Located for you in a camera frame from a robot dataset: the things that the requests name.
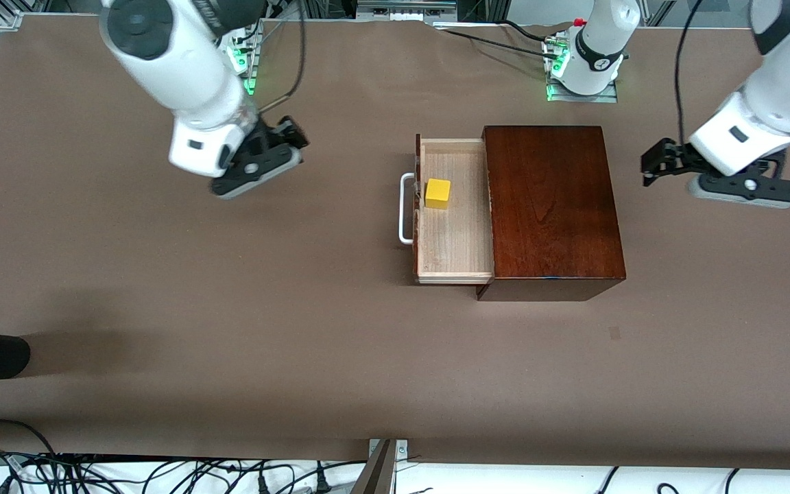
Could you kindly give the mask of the yellow cube block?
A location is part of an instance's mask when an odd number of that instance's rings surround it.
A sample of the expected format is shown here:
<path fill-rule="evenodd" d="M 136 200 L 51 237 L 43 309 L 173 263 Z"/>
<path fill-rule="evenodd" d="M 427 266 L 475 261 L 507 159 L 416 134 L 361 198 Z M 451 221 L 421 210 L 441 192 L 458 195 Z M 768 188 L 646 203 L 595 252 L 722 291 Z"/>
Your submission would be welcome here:
<path fill-rule="evenodd" d="M 447 210 L 451 203 L 451 181 L 430 178 L 425 185 L 424 204 L 427 209 Z"/>

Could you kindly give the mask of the light wood drawer white handle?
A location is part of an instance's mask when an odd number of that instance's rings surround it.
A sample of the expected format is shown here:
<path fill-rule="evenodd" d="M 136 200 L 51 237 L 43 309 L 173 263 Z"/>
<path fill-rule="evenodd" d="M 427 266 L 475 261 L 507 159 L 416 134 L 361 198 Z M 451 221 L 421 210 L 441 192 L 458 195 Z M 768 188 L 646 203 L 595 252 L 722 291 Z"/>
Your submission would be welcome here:
<path fill-rule="evenodd" d="M 415 137 L 414 169 L 399 178 L 398 240 L 425 285 L 485 285 L 494 271 L 483 139 Z M 451 185 L 448 206 L 427 206 L 433 180 Z"/>

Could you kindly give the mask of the dark brown wooden cabinet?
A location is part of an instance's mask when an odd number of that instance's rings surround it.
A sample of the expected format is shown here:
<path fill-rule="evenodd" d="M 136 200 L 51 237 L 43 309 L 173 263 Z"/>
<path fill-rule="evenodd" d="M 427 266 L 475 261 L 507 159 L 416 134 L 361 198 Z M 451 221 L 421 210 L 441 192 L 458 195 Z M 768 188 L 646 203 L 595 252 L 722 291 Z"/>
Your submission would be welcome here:
<path fill-rule="evenodd" d="M 601 126 L 486 126 L 493 272 L 479 301 L 588 301 L 627 278 Z"/>

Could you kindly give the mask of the brown table cover mat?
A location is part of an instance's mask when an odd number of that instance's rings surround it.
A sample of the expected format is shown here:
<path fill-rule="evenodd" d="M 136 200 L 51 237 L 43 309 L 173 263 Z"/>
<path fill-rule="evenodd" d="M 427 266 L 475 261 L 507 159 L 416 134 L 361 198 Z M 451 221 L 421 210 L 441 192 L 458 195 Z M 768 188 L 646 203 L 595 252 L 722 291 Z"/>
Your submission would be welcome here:
<path fill-rule="evenodd" d="M 549 102 L 535 60 L 420 23 L 307 34 L 272 113 L 305 161 L 234 200 L 167 162 L 171 115 L 97 18 L 1 35 L 0 334 L 36 356 L 0 419 L 60 452 L 353 459 L 385 436 L 423 462 L 790 468 L 790 209 L 641 185 L 678 31 L 634 35 L 616 104 Z M 415 284 L 415 134 L 532 124 L 603 128 L 626 281 L 584 303 Z"/>

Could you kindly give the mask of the dark metal beam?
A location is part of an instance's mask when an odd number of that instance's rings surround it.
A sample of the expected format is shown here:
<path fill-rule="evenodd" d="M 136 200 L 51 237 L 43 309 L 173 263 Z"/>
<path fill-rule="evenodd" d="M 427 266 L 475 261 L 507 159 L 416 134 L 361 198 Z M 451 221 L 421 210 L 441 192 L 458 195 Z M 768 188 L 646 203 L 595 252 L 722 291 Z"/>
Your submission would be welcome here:
<path fill-rule="evenodd" d="M 392 439 L 382 440 L 375 454 L 361 470 L 349 494 L 392 494 L 396 470 L 395 444 Z"/>

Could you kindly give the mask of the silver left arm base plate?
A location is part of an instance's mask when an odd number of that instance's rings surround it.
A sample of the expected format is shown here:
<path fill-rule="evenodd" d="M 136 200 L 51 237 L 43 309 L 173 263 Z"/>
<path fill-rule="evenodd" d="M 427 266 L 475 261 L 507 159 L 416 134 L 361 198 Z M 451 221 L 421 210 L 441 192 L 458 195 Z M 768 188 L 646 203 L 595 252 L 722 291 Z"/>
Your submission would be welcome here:
<path fill-rule="evenodd" d="M 608 74 L 606 75 L 606 86 L 602 87 L 598 93 L 577 93 L 562 80 L 563 75 L 584 74 L 581 70 L 577 70 L 583 60 L 571 54 L 567 38 L 546 37 L 542 45 L 542 53 L 553 56 L 544 62 L 546 94 L 549 102 L 617 103 L 617 83 L 615 82 L 618 75 L 617 69 L 606 70 L 606 74 Z"/>

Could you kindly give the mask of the aluminium corner bracket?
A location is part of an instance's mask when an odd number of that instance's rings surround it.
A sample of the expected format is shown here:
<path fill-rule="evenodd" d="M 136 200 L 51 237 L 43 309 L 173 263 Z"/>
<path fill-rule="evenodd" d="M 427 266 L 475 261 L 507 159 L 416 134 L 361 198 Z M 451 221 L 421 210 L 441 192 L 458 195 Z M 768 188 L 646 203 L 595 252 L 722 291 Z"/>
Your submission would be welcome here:
<path fill-rule="evenodd" d="M 373 440 L 369 441 L 369 458 L 375 454 L 377 447 L 382 442 L 383 441 L 379 440 L 379 438 L 373 438 Z M 395 454 L 395 462 L 407 462 L 409 459 L 408 440 L 399 438 L 398 440 L 392 440 L 392 444 L 395 444 L 395 450 L 397 451 Z"/>

